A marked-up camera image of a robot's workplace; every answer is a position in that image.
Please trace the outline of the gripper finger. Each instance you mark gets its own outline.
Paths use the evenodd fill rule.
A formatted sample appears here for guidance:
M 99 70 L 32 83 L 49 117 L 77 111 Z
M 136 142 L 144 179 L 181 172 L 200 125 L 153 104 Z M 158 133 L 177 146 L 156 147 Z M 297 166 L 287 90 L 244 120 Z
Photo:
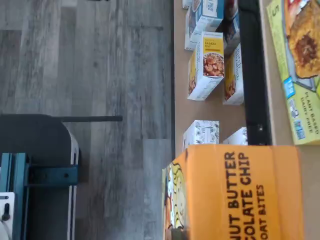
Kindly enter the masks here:
M 189 235 L 187 230 L 181 227 L 171 229 L 171 240 L 188 240 L 188 239 L 189 239 Z

